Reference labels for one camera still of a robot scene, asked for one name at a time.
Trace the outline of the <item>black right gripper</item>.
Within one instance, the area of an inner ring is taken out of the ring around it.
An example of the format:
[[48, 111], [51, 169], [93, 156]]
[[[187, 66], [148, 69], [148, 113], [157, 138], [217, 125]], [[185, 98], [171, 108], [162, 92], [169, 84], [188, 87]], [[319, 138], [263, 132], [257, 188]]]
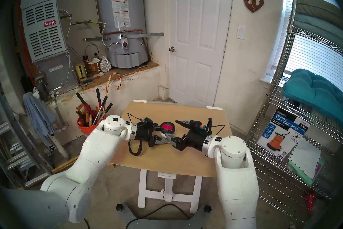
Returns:
[[[184, 128], [191, 128], [189, 120], [176, 120], [176, 123]], [[206, 139], [206, 131], [204, 130], [204, 132], [201, 133], [189, 131], [187, 134], [183, 135], [182, 138], [176, 137], [172, 134], [166, 134], [166, 138], [169, 141], [169, 143], [179, 151], [183, 151], [187, 147], [192, 147], [198, 151], [202, 151], [202, 147]]]

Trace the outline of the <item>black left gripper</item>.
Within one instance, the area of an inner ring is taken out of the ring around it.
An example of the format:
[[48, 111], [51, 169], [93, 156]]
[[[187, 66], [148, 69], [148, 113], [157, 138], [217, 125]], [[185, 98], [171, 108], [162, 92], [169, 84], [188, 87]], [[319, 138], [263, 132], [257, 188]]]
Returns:
[[159, 131], [159, 125], [157, 123], [137, 123], [135, 140], [146, 141], [150, 148], [154, 147], [154, 145], [170, 143], [167, 138], [161, 138], [159, 136], [153, 137], [154, 131]]

